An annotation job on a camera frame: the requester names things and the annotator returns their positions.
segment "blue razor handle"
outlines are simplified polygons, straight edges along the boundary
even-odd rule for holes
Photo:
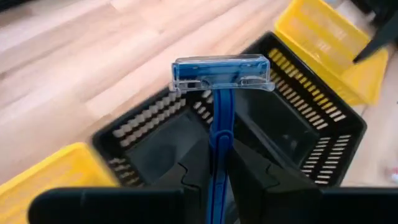
[[[171,91],[212,90],[214,117],[209,131],[211,179],[207,224],[224,223],[228,174],[225,157],[234,133],[234,88],[272,91],[270,63],[263,55],[228,55],[179,58],[172,64]]]

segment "razor head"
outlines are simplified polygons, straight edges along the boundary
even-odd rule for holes
[[[270,63],[261,54],[178,58],[170,91],[250,88],[272,91]]]

